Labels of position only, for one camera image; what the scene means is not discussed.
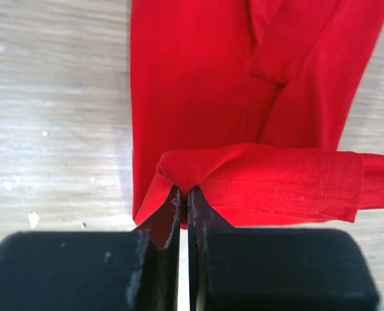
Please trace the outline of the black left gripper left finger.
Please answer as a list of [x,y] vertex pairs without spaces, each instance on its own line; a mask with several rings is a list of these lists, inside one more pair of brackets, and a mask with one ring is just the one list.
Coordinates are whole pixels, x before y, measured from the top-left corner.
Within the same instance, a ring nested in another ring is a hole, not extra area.
[[0,310],[175,310],[181,193],[132,231],[29,231],[0,242]]

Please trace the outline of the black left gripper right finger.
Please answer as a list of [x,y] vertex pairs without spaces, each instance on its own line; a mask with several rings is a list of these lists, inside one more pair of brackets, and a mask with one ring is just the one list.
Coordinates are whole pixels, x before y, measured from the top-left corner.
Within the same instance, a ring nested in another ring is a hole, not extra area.
[[336,229],[237,228],[188,193],[191,310],[376,310],[355,240]]

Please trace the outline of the red t shirt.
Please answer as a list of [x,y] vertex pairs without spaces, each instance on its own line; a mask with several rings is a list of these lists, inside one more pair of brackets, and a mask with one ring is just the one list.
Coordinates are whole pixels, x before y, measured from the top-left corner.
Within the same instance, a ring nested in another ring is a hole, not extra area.
[[337,147],[384,1],[134,1],[133,219],[199,187],[236,226],[384,209],[384,155]]

